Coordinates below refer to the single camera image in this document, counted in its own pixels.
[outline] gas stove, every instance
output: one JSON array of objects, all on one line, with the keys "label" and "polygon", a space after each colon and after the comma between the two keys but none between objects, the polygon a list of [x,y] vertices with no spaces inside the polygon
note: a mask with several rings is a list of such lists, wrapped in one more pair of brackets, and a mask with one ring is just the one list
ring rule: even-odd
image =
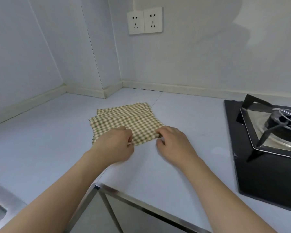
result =
[{"label": "gas stove", "polygon": [[291,210],[291,107],[225,100],[240,194]]}]

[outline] outlet plate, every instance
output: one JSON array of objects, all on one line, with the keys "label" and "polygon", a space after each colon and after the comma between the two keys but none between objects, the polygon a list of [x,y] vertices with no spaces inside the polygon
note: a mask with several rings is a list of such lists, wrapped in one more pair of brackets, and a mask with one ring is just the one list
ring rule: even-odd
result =
[{"label": "outlet plate", "polygon": [[163,8],[156,7],[143,11],[145,33],[163,32]]},{"label": "outlet plate", "polygon": [[143,11],[131,11],[127,13],[129,34],[145,33]]}]

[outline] dish towel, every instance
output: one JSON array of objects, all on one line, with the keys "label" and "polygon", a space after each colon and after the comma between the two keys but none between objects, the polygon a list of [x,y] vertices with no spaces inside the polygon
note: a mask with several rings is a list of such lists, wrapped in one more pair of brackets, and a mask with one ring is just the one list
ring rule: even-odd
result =
[{"label": "dish towel", "polygon": [[163,126],[154,116],[148,103],[136,103],[120,107],[97,109],[97,115],[89,119],[94,131],[94,142],[105,132],[125,126],[132,130],[132,144],[140,145],[158,138],[155,130]]}]

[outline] folded cloth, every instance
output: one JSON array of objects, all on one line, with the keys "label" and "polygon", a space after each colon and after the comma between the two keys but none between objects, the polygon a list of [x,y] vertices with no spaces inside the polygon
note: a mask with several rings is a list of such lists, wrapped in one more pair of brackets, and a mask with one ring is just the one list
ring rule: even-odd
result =
[{"label": "folded cloth", "polygon": [[93,143],[105,132],[125,126],[132,130],[132,144],[140,145],[158,138],[155,130],[163,126],[154,116],[148,103],[136,103],[120,107],[97,109],[97,115],[89,119],[94,131]]}]

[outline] white countertop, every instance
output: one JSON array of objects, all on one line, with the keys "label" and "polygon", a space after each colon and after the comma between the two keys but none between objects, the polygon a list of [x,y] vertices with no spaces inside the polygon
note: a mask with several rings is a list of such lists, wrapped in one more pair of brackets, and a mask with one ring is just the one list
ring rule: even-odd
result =
[{"label": "white countertop", "polygon": [[[30,203],[91,146],[88,118],[98,108],[148,102],[155,116],[183,131],[211,170],[279,233],[291,232],[291,211],[242,196],[222,99],[121,89],[107,99],[64,94],[0,124],[0,184]],[[211,231],[193,188],[158,154],[155,141],[136,146],[97,181]]]}]

